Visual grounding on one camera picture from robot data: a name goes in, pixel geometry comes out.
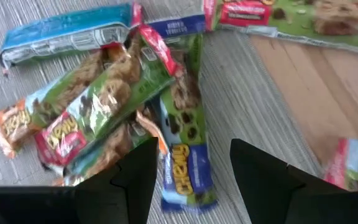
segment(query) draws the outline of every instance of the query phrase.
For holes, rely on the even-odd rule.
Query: black object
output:
[[[240,139],[232,140],[230,158],[252,224],[358,223],[358,192],[340,189]]]
[[[0,187],[0,224],[146,223],[157,177],[157,139],[76,187]]]

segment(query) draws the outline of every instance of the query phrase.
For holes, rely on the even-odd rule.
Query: gray carpet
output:
[[[20,24],[113,2],[0,0],[0,45],[5,32]],[[147,20],[184,16],[201,10],[200,0],[166,0],[164,4],[158,0],[144,2]],[[70,70],[81,58],[83,55],[76,55],[14,68],[9,78],[1,75],[0,68],[0,109]],[[232,138],[241,138],[310,174],[321,176],[319,164],[246,35],[227,31],[206,35],[201,74],[200,85],[219,205],[203,215],[162,214],[159,208],[162,173],[159,169],[149,223],[250,223],[230,165],[229,145]],[[32,141],[13,160],[6,159],[0,151],[0,185],[48,185],[53,178],[39,166]]]

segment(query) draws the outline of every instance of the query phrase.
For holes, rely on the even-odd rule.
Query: blue wrapper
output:
[[[142,22],[137,3],[70,12],[17,27],[7,32],[1,65],[9,68],[34,58],[100,49],[123,43]]]
[[[164,154],[162,210],[201,213],[216,204],[206,144],[206,126],[198,70],[202,35],[167,39],[173,57],[186,67],[183,77],[159,99]]]

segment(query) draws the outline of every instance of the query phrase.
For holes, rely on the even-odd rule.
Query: hardwood floor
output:
[[[252,36],[322,165],[339,137],[358,138],[358,54]]]

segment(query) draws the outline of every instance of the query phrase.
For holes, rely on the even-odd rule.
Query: snack bar wrapper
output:
[[[147,25],[153,27],[162,38],[177,37],[181,35],[199,34],[205,32],[205,15],[195,14],[184,17],[169,17],[147,21]]]
[[[96,143],[89,153],[64,167],[64,177],[58,179],[54,185],[75,186],[113,166],[150,137],[137,122],[125,120],[106,139]]]
[[[67,166],[142,103],[183,73],[156,31],[140,25],[128,54],[106,69],[49,127],[36,135],[44,164]]]
[[[167,39],[186,73],[160,95],[160,124],[168,150],[164,161],[162,210],[201,213],[216,204],[206,143],[206,125],[198,72],[202,35]]]
[[[103,72],[104,62],[124,55],[125,48],[116,45],[106,49],[106,52],[109,57],[102,50],[96,50],[71,72],[0,111],[0,146],[5,155],[14,157],[27,137],[47,127],[61,115]]]
[[[207,30],[235,29],[358,52],[358,0],[204,0]]]
[[[358,191],[358,140],[341,139],[325,181],[346,190]]]
[[[137,3],[49,17],[8,31],[0,62],[8,69],[32,59],[123,44],[141,22],[142,7]]]

